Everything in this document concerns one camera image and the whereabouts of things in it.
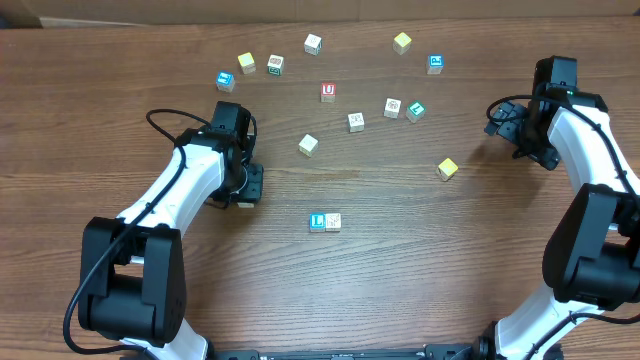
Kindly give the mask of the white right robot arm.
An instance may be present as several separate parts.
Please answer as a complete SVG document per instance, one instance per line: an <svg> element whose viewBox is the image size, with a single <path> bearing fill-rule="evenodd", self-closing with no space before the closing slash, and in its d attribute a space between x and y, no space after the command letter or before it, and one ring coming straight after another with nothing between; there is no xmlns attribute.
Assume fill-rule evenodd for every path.
<svg viewBox="0 0 640 360"><path fill-rule="evenodd" d="M576 59L539 60L531 94L499 99L486 116L486 133L515 145L513 158L563 163L575 197L546 245L540 287L452 358L560 359L560 340L589 319L637 323L611 313L639 300L639 179L603 98L579 90Z"/></svg>

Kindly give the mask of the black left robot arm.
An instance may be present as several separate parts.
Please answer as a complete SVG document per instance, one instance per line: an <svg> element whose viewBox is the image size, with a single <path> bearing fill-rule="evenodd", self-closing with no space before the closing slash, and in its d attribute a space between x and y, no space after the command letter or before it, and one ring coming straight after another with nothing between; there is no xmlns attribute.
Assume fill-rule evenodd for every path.
<svg viewBox="0 0 640 360"><path fill-rule="evenodd" d="M80 282L63 319L72 351L214 358L211 341L185 318L182 237L205 204L252 208L261 200L264 168L252 160L257 133L249 110L218 102L212 119L170 139L170 162L139 200L86 225Z"/></svg>

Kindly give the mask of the brown engraved wood block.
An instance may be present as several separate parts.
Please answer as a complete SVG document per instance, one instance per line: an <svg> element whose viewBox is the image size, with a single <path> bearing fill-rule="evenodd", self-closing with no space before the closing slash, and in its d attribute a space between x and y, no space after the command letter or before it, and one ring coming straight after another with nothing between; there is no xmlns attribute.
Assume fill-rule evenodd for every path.
<svg viewBox="0 0 640 360"><path fill-rule="evenodd" d="M326 213L325 214L327 232L340 232L342 228L342 217L340 213Z"/></svg>

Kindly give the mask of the blue L block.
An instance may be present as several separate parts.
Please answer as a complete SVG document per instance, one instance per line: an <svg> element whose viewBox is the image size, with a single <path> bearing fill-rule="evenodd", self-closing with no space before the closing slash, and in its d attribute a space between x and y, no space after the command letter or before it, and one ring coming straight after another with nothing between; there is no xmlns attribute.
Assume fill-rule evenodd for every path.
<svg viewBox="0 0 640 360"><path fill-rule="evenodd" d="M326 214L311 213L309 216L309 230L311 232L325 232L326 231Z"/></svg>

